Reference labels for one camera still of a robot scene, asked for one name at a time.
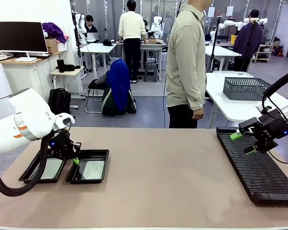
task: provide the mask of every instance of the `black plastic basket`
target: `black plastic basket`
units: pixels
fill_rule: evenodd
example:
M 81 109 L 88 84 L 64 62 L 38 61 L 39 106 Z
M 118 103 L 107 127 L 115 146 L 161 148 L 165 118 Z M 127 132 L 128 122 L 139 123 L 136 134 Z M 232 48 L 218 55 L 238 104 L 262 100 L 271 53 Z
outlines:
M 225 78 L 223 93 L 235 101 L 261 101 L 270 86 L 260 78 Z

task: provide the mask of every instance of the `beige shirt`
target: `beige shirt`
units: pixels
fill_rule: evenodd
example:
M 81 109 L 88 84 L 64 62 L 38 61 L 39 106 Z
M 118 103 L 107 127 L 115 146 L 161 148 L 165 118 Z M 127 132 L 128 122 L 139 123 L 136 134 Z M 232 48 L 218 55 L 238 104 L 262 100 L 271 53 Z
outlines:
M 124 39 L 141 38 L 145 35 L 145 24 L 143 18 L 134 11 L 123 13 L 120 17 L 119 36 Z
M 167 107 L 188 104 L 198 110 L 205 103 L 206 68 L 204 15 L 186 5 L 174 22 L 168 43 Z

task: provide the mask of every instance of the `black cap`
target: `black cap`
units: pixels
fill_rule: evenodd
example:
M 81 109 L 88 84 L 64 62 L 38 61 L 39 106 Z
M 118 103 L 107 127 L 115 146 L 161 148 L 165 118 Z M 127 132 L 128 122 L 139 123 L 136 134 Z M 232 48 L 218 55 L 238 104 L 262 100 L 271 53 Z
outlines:
M 105 39 L 103 44 L 104 46 L 114 46 L 109 39 Z
M 251 17 L 251 18 L 259 18 L 259 11 L 258 10 L 252 10 L 250 12 L 249 17 Z

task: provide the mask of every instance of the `black backpack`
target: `black backpack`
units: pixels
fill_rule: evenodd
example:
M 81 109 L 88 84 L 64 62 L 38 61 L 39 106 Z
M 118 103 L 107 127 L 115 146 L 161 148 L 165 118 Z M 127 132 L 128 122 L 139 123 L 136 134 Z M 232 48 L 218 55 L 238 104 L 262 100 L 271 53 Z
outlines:
M 55 114 L 67 113 L 71 114 L 71 94 L 65 89 L 50 90 L 48 105 L 50 110 Z

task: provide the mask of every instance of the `laptop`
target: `laptop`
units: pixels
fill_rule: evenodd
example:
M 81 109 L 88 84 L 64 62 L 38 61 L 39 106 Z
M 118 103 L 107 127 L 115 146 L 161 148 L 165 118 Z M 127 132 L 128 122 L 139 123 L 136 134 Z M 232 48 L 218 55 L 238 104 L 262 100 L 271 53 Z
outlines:
M 88 42 L 95 42 L 96 40 L 99 40 L 99 33 L 87 33 Z

